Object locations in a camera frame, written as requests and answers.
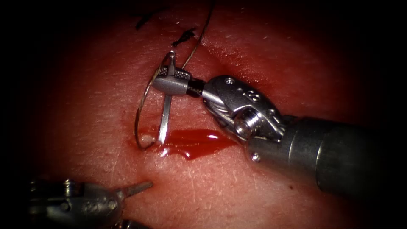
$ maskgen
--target silver surgical tool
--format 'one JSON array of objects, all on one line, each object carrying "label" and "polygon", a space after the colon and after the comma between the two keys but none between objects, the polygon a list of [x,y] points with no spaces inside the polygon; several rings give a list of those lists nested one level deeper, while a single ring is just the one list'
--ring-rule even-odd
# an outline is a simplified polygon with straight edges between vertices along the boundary
[{"label": "silver surgical tool", "polygon": [[137,229],[141,223],[122,219],[126,198],[153,186],[151,181],[118,190],[75,182],[35,179],[28,187],[28,217],[41,228]]},{"label": "silver surgical tool", "polygon": [[[167,68],[166,77],[175,77],[175,52],[170,51],[168,58],[170,58],[170,65]],[[160,132],[158,134],[158,141],[161,143],[161,145],[164,144],[165,138],[167,136],[168,116],[170,115],[171,100],[172,100],[172,96],[166,94],[165,99],[164,99],[164,107],[162,110]]]},{"label": "silver surgical tool", "polygon": [[[154,87],[159,87],[165,94],[164,107],[161,117],[160,131],[158,134],[158,141],[164,144],[165,138],[168,131],[168,118],[170,115],[171,100],[173,95],[185,95],[187,91],[186,82],[190,80],[191,75],[189,72],[175,67],[175,52],[170,51],[169,54],[170,65],[164,66],[158,76],[153,82]],[[173,84],[178,84],[181,86],[179,91],[174,91],[172,88],[166,88],[167,82],[172,82]]]},{"label": "silver surgical tool", "polygon": [[215,120],[245,146],[256,167],[280,170],[322,191],[357,200],[382,193],[383,144],[373,131],[310,117],[281,115],[256,88],[229,76],[166,80],[165,93],[202,97]]}]

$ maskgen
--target dark background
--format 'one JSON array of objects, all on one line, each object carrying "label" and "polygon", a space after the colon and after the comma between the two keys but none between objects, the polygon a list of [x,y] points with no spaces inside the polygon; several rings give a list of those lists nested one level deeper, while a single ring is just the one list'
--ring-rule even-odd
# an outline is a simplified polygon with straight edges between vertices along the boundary
[{"label": "dark background", "polygon": [[[3,108],[6,136],[4,177],[6,186],[11,187],[8,196],[13,196],[7,198],[13,203],[8,205],[12,206],[9,212],[16,219],[20,218],[19,212],[25,209],[22,184],[34,174],[30,162],[25,160],[25,155],[32,150],[25,144],[25,139],[36,133],[35,130],[27,130],[25,126],[28,122],[35,122],[35,117],[30,116],[36,106],[32,98],[36,90],[47,85],[50,77],[44,76],[42,72],[53,67],[61,43],[72,34],[81,33],[87,22],[99,20],[100,26],[103,26],[114,14],[129,14],[130,17],[132,13],[146,13],[143,12],[143,4],[140,1],[19,2],[3,8],[3,22],[6,25],[6,29],[3,29],[6,39],[3,46],[7,59],[2,75],[6,98]],[[235,2],[220,1],[218,4]],[[403,71],[397,70],[399,65],[396,64],[403,55],[402,42],[398,42],[398,37],[405,30],[397,13],[401,6],[390,2],[305,1],[267,3],[267,7],[273,9],[270,13],[287,23],[300,23],[310,31],[324,31],[326,36],[337,39],[339,45],[350,47],[357,56],[355,61],[367,73],[363,76],[366,78],[366,87],[370,86],[370,78],[386,79],[387,84],[382,85],[386,90],[383,98],[385,103],[378,103],[377,110],[372,112],[383,113],[383,119],[377,123],[383,129],[383,141],[389,142],[389,152],[384,156],[401,160],[402,155],[398,150],[401,144],[397,144],[394,137],[397,134],[392,127],[397,126],[394,124],[396,121],[402,120],[397,111],[403,103],[399,102],[400,96],[391,93],[396,90],[396,84],[402,84],[405,76]],[[134,24],[138,20],[139,17],[135,17]],[[382,196],[377,203],[372,204],[382,209],[377,213],[382,226],[398,225],[402,219],[396,206],[403,206],[401,199],[404,198],[404,192],[400,189],[404,186],[404,180],[399,179],[399,176],[404,173],[396,173],[396,170],[388,173],[389,183],[386,185],[391,195]]]}]

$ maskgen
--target black suture stitch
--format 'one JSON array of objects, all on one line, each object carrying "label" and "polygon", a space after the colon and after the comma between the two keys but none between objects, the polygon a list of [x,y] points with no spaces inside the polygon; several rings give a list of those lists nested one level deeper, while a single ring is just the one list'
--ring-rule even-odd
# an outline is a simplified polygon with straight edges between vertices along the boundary
[{"label": "black suture stitch", "polygon": [[177,45],[191,39],[191,37],[195,37],[195,33],[193,32],[195,30],[195,28],[190,28],[188,30],[186,30],[181,37],[178,39],[178,41],[175,41],[172,43],[172,45],[174,47],[177,47]]},{"label": "black suture stitch", "polygon": [[150,18],[151,18],[154,14],[156,14],[156,13],[158,13],[158,12],[160,12],[160,11],[166,10],[166,9],[169,9],[169,7],[168,7],[168,6],[163,6],[163,7],[161,7],[161,8],[156,9],[156,10],[153,10],[153,11],[151,11],[150,13],[147,13],[147,14],[136,14],[136,13],[133,13],[133,14],[130,14],[130,16],[131,16],[131,17],[140,17],[140,16],[142,17],[142,18],[140,19],[140,21],[137,22],[137,24],[136,24],[136,26],[135,26],[136,30],[139,30],[146,22],[148,22],[148,21],[150,20]]}]

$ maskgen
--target screw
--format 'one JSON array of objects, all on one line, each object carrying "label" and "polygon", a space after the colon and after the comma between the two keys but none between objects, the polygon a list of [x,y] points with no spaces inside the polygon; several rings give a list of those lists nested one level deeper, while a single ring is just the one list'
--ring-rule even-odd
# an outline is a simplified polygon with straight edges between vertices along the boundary
[{"label": "screw", "polygon": [[257,152],[254,152],[251,155],[251,160],[254,161],[254,162],[260,162],[260,155]]},{"label": "screw", "polygon": [[117,202],[114,200],[109,200],[107,206],[109,206],[110,210],[114,210],[117,208]]},{"label": "screw", "polygon": [[64,202],[60,205],[62,211],[68,212],[71,208],[69,207],[69,204],[67,202]]},{"label": "screw", "polygon": [[234,84],[234,80],[232,78],[227,78],[225,84]]}]

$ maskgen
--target blood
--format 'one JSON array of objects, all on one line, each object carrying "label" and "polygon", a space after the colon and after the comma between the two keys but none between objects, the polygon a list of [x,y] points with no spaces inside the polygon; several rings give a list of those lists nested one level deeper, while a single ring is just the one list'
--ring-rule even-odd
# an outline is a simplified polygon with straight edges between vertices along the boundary
[{"label": "blood", "polygon": [[153,146],[153,151],[161,157],[179,154],[186,160],[193,160],[215,154],[232,145],[237,143],[215,130],[174,130],[168,135],[165,144]]}]

